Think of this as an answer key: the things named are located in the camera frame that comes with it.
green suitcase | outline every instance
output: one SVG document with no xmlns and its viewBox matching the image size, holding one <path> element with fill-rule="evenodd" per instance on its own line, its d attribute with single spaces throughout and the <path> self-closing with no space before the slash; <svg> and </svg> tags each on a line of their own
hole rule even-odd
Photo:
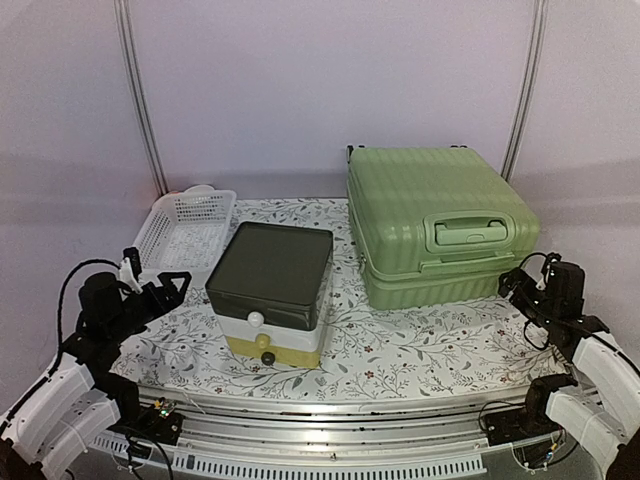
<svg viewBox="0 0 640 480">
<path fill-rule="evenodd" d="M 390 310 L 495 295 L 540 224 L 468 148 L 351 152 L 349 219 L 369 303 Z"/>
</svg>

suitcase handle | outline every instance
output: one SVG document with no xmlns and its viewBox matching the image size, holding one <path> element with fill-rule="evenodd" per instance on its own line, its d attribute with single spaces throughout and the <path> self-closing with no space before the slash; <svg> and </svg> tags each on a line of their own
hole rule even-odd
<svg viewBox="0 0 640 480">
<path fill-rule="evenodd" d="M 425 247 L 433 254 L 508 251 L 515 222 L 510 215 L 471 210 L 429 215 L 424 219 Z"/>
<path fill-rule="evenodd" d="M 435 228 L 438 245 L 467 245 L 507 239 L 507 227 L 499 220 L 489 222 L 488 227 L 450 229 L 444 223 L 437 223 Z"/>
</svg>

black knob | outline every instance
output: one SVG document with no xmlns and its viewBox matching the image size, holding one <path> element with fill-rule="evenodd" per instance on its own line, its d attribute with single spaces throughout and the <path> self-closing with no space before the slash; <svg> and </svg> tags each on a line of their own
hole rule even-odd
<svg viewBox="0 0 640 480">
<path fill-rule="evenodd" d="M 262 357 L 260 357 L 260 360 L 262 360 L 262 363 L 264 363 L 267 367 L 270 367 L 275 363 L 276 356 L 271 352 L 264 352 L 262 354 Z"/>
</svg>

table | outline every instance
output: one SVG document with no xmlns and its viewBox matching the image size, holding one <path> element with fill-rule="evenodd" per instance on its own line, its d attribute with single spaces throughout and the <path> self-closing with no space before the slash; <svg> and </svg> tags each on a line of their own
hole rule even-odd
<svg viewBox="0 0 640 480">
<path fill-rule="evenodd" d="M 564 373 L 552 350 L 523 338 L 525 319 L 488 298 L 433 307 L 369 307 L 351 238 L 346 199 L 239 201 L 229 238 L 243 221 L 334 232 L 334 293 L 318 369 L 234 356 L 202 289 L 122 346 L 114 371 L 139 384 L 224 398 L 349 404 L 459 398 L 526 386 Z M 541 331 L 529 336 L 540 343 Z"/>
</svg>

cable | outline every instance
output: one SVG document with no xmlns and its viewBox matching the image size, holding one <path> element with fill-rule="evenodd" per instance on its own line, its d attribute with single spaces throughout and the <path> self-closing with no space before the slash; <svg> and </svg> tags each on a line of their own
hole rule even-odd
<svg viewBox="0 0 640 480">
<path fill-rule="evenodd" d="M 559 459 L 557 459 L 557 460 L 553 460 L 553 461 L 551 461 L 551 463 L 547 464 L 547 467 L 552 467 L 553 465 L 557 465 L 557 464 L 559 464 L 560 462 L 564 462 L 567 458 L 569 458 L 569 457 L 571 456 L 571 454 L 572 454 L 573 452 L 575 452 L 575 451 L 576 451 L 576 449 L 578 448 L 578 445 L 580 445 L 580 444 L 576 441 L 576 443 L 573 445 L 573 447 L 571 447 L 571 450 L 569 450 L 569 451 L 567 452 L 567 454 L 566 454 L 564 457 L 559 458 Z"/>
<path fill-rule="evenodd" d="M 164 458 L 164 463 L 167 466 L 167 473 L 169 474 L 169 480 L 173 480 L 173 469 L 171 468 L 171 462 L 169 461 L 169 456 L 167 455 L 167 452 L 165 452 L 164 448 L 162 448 L 162 445 L 160 445 L 157 441 L 155 441 L 153 438 L 151 438 L 151 436 L 147 435 L 144 432 L 141 432 L 140 430 L 137 430 L 135 428 L 131 428 L 131 427 L 126 427 L 124 425 L 118 425 L 118 430 L 127 430 L 131 433 L 133 433 L 136 437 L 140 437 L 143 438 L 145 440 L 150 441 L 151 443 L 153 443 L 158 450 L 160 450 L 160 453 L 162 454 L 162 457 Z"/>
<path fill-rule="evenodd" d="M 544 258 L 548 258 L 548 257 L 549 257 L 549 255 L 548 255 L 548 254 L 546 254 L 546 253 L 542 253 L 542 252 L 533 252 L 533 253 L 530 253 L 529 255 L 527 255 L 526 257 L 524 257 L 524 258 L 522 259 L 522 261 L 520 262 L 520 266 L 519 266 L 518 268 L 522 269 L 522 268 L 527 264 L 527 262 L 528 262 L 530 259 L 532 259 L 533 257 L 544 257 Z"/>
<path fill-rule="evenodd" d="M 510 405 L 512 407 L 523 407 L 524 403 L 512 403 L 512 402 L 505 402 L 503 400 L 493 400 L 491 402 L 485 403 L 480 409 L 480 413 L 478 414 L 478 426 L 480 427 L 480 430 L 482 431 L 482 433 L 485 433 L 485 434 L 487 433 L 487 427 L 485 425 L 482 425 L 482 414 L 484 413 L 484 411 L 489 405 Z"/>
<path fill-rule="evenodd" d="M 551 441 L 553 442 L 553 444 L 551 445 L 551 448 L 549 449 L 549 451 L 536 460 L 528 461 L 528 464 L 531 465 L 531 467 L 527 467 L 527 468 L 531 468 L 533 470 L 544 468 L 545 462 L 547 463 L 547 466 L 548 466 L 549 460 L 553 460 L 553 457 L 556 454 L 556 452 L 559 452 L 560 449 L 562 449 L 562 447 L 564 447 L 567 444 L 566 430 L 564 428 L 560 430 L 560 435 L 558 436 L 557 440 L 554 440 L 552 435 Z"/>
<path fill-rule="evenodd" d="M 544 345 L 541 347 L 539 345 L 536 345 L 535 343 L 533 343 L 533 341 L 527 336 L 527 328 L 529 327 L 529 325 L 531 325 L 533 323 L 533 320 L 527 320 L 524 324 L 524 329 L 522 330 L 522 336 L 524 337 L 524 339 L 527 341 L 527 343 L 529 345 L 531 345 L 533 348 L 535 348 L 536 350 L 540 351 L 540 352 L 544 352 L 547 347 L 549 346 L 549 337 L 547 336 L 547 341 L 544 342 Z"/>
<path fill-rule="evenodd" d="M 538 307 L 527 296 L 527 294 L 525 293 L 524 289 L 520 285 L 517 285 L 517 287 L 520 289 L 520 291 L 522 293 L 522 298 L 524 298 L 524 300 L 527 302 L 527 305 L 529 305 L 531 310 L 533 310 L 536 314 L 540 315 L 542 318 L 546 318 L 547 320 L 553 321 L 555 323 L 559 323 L 560 325 L 562 325 L 564 327 L 570 328 L 572 330 L 576 330 L 576 331 L 586 335 L 587 338 L 593 338 L 597 342 L 600 342 L 602 345 L 604 345 L 609 350 L 611 350 L 615 355 L 619 356 L 622 360 L 624 360 L 625 363 L 627 363 L 629 365 L 629 367 L 631 367 L 631 369 L 638 376 L 638 378 L 640 378 L 640 369 L 636 366 L 635 363 L 633 363 L 633 361 L 629 357 L 627 357 L 624 354 L 624 352 L 620 351 L 619 349 L 617 349 L 616 347 L 611 345 L 609 342 L 607 342 L 603 338 L 600 338 L 599 336 L 595 335 L 594 333 L 590 332 L 589 330 L 586 330 L 585 328 L 582 328 L 582 327 L 580 327 L 578 325 L 574 325 L 574 324 L 569 323 L 569 322 L 565 322 L 563 320 L 560 320 L 559 318 L 555 318 L 555 317 L 552 317 L 552 316 L 550 316 L 550 315 L 548 315 L 546 313 L 541 312 L 540 309 L 538 309 Z"/>
<path fill-rule="evenodd" d="M 23 405 L 27 402 L 27 400 L 29 400 L 45 383 L 47 383 L 47 381 L 49 381 L 49 379 L 51 379 L 51 377 L 53 376 L 53 374 L 56 372 L 56 370 L 58 370 L 58 367 L 60 366 L 60 362 L 62 362 L 62 305 L 64 302 L 64 294 L 65 291 L 67 289 L 67 285 L 69 285 L 69 282 L 71 281 L 71 279 L 73 278 L 73 276 L 78 272 L 78 270 L 86 267 L 87 265 L 96 265 L 96 264 L 103 264 L 103 265 L 110 265 L 112 267 L 115 268 L 120 268 L 120 266 L 115 263 L 112 262 L 111 260 L 104 260 L 101 258 L 92 258 L 90 260 L 85 260 L 84 262 L 80 262 L 78 265 L 76 265 L 73 270 L 71 270 L 69 272 L 69 274 L 67 275 L 67 278 L 64 279 L 64 282 L 62 282 L 62 288 L 60 289 L 60 295 L 58 296 L 58 311 L 57 311 L 57 321 L 56 321 L 56 329 L 57 329 L 57 333 L 58 333 L 58 351 L 56 352 L 56 358 L 53 362 L 53 365 L 51 366 L 51 368 L 49 369 L 49 371 L 47 372 L 47 376 L 46 377 L 41 377 L 40 380 L 38 380 L 37 383 L 35 383 L 21 398 L 20 400 L 18 400 L 15 405 L 11 408 L 11 410 L 9 410 L 9 413 L 7 413 L 7 416 L 5 417 L 4 421 L 2 422 L 2 425 L 0 425 L 0 437 L 2 437 L 2 434 L 5 432 L 5 430 L 7 429 L 7 427 L 9 426 L 9 423 L 11 422 L 11 420 L 13 420 L 13 418 L 15 418 L 15 416 L 17 415 L 17 413 L 20 411 L 20 409 L 23 407 Z"/>
</svg>

